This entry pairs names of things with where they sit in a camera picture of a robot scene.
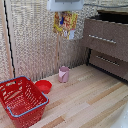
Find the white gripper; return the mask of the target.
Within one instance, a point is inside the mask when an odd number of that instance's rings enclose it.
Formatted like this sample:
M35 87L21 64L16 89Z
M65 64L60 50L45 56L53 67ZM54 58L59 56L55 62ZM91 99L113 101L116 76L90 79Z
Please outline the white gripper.
M47 9L51 12L69 11L72 18L74 10L81 10L84 0L47 0ZM60 13L60 25L64 23L64 12Z

